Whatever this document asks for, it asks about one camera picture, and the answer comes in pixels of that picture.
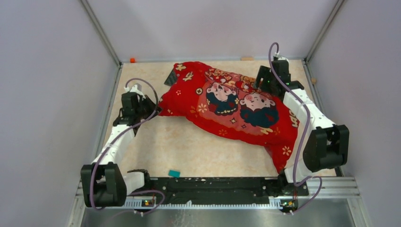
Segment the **red patterned pillowcase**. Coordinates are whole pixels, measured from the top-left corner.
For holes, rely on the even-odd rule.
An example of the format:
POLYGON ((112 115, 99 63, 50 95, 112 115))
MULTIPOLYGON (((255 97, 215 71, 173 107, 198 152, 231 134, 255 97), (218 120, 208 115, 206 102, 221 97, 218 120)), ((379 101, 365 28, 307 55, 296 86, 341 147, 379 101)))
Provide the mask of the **red patterned pillowcase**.
POLYGON ((199 61, 176 63, 176 82, 159 101, 161 116, 185 117, 217 136, 265 147, 278 172, 295 150, 299 121, 255 79, 199 61))

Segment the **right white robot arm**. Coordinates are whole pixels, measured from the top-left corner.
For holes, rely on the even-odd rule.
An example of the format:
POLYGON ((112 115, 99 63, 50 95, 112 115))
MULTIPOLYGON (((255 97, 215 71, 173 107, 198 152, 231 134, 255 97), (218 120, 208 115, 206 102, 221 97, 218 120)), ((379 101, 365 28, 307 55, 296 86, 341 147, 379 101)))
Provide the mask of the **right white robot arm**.
POLYGON ((284 168, 277 182, 278 191, 290 195, 296 186, 324 169, 347 163, 349 129, 327 118, 308 96, 299 81, 292 81, 289 62, 275 57, 269 67, 260 66, 254 88, 279 98, 304 126, 294 164, 284 168))

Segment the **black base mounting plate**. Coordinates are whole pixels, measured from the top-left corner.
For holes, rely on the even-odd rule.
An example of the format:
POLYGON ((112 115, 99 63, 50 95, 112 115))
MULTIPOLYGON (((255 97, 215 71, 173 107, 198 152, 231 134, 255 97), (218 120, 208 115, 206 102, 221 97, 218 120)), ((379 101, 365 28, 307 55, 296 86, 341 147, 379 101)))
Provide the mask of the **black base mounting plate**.
POLYGON ((159 177, 145 181, 144 196, 164 205, 251 205, 268 204, 273 198, 307 196, 304 183, 295 187, 283 177, 159 177))

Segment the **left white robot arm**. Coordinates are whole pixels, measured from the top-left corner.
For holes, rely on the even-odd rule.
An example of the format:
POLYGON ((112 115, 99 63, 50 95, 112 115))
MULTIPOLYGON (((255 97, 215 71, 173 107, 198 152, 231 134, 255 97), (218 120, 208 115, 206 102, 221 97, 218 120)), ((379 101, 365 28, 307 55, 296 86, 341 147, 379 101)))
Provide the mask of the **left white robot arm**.
POLYGON ((120 207, 130 193, 136 191, 139 195, 147 195, 152 188, 147 170, 123 174, 119 163, 140 124, 155 117, 160 109, 140 91, 122 94, 121 101, 122 107, 101 153, 80 171, 83 197, 89 208, 120 207))

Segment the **teal small block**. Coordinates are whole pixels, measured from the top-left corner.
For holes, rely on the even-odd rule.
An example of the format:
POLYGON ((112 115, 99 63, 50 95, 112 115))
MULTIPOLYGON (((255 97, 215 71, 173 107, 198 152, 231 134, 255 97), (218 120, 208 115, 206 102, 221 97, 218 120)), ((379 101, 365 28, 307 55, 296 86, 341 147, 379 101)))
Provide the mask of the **teal small block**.
POLYGON ((173 177, 173 178, 179 178, 181 175, 180 171, 177 170, 169 170, 168 171, 168 176, 173 177))

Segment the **aluminium front rail frame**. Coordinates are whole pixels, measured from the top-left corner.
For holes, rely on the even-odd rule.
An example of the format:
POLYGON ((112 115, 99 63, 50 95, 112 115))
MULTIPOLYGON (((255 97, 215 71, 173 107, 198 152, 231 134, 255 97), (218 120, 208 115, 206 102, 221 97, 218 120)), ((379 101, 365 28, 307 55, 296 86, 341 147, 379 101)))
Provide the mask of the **aluminium front rail frame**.
POLYGON ((69 227, 279 226, 370 227, 353 177, 159 177, 102 210, 85 205, 80 183, 69 227))

